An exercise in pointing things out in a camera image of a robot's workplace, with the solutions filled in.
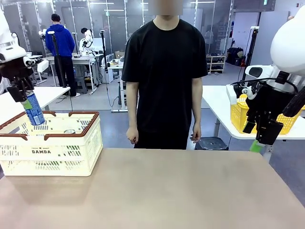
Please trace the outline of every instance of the can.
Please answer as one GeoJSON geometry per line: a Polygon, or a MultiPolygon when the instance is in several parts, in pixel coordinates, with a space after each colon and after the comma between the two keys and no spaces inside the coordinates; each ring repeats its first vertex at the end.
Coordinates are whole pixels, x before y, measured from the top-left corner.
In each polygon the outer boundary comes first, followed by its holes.
{"type": "Polygon", "coordinates": [[[70,135],[75,134],[75,130],[73,130],[73,129],[65,130],[64,134],[70,134],[70,135]]]}
{"type": "Polygon", "coordinates": [[[32,125],[41,125],[45,122],[42,110],[37,101],[36,95],[32,90],[25,92],[27,100],[22,102],[25,113],[29,117],[32,125]]]}

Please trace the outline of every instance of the door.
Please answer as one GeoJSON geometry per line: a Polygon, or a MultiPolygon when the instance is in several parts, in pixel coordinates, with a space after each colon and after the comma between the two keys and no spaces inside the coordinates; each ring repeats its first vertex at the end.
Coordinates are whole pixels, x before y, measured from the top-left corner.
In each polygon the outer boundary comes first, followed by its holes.
{"type": "Polygon", "coordinates": [[[271,43],[276,32],[287,22],[289,11],[262,12],[250,65],[270,65],[271,43]]]}

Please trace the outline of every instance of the yellow basket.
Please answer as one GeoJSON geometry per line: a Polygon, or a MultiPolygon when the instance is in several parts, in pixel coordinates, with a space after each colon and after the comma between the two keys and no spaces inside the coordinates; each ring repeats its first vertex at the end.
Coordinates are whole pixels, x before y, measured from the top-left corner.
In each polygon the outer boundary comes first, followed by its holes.
{"type": "MultiPolygon", "coordinates": [[[[247,112],[249,107],[246,103],[247,96],[243,94],[239,99],[237,99],[237,104],[231,105],[231,121],[236,127],[239,133],[243,133],[244,127],[247,123],[247,112]]],[[[289,133],[291,127],[295,124],[295,121],[300,116],[301,111],[292,118],[285,117],[283,114],[280,114],[277,117],[277,121],[284,124],[281,135],[286,135],[289,133]]],[[[256,125],[253,128],[252,134],[256,134],[256,125]]]]}

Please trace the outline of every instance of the person in blue hoodie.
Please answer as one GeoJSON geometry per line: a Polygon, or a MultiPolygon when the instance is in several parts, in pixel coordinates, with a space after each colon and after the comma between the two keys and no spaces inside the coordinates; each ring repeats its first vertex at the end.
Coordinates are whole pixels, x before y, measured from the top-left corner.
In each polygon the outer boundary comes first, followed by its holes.
{"type": "MultiPolygon", "coordinates": [[[[51,25],[46,31],[46,46],[50,50],[54,58],[59,58],[59,61],[61,62],[61,66],[62,66],[62,72],[63,74],[67,75],[68,85],[71,88],[70,96],[71,98],[75,98],[80,96],[79,93],[76,93],[74,69],[72,62],[72,52],[74,50],[75,43],[69,30],[67,30],[66,28],[64,28],[63,25],[61,25],[61,18],[58,14],[56,13],[52,14],[51,20],[53,25],[51,25]],[[48,34],[49,31],[55,32],[59,56],[56,56],[52,37],[50,34],[48,34]]],[[[59,64],[56,60],[55,60],[55,70],[57,73],[59,84],[60,86],[63,86],[60,77],[59,64]]]]}

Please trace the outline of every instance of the basket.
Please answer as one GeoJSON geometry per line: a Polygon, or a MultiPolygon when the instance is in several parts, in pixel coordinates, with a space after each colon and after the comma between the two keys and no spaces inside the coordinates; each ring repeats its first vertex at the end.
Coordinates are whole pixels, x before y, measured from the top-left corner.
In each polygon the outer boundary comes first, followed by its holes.
{"type": "MultiPolygon", "coordinates": [[[[239,133],[243,133],[244,127],[247,123],[247,112],[249,107],[246,103],[247,96],[241,95],[239,99],[237,99],[237,104],[231,105],[231,121],[235,128],[238,130],[239,133]]],[[[289,133],[292,126],[295,124],[295,121],[300,116],[301,111],[294,117],[286,117],[283,114],[280,114],[277,117],[277,121],[284,124],[282,131],[280,132],[281,135],[286,135],[289,133]]],[[[256,134],[256,125],[253,128],[252,134],[256,134]]]]}
{"type": "Polygon", "coordinates": [[[0,125],[0,165],[6,176],[90,176],[102,150],[98,112],[44,111],[31,125],[25,112],[0,125]],[[66,130],[74,134],[65,134],[66,130]]]}

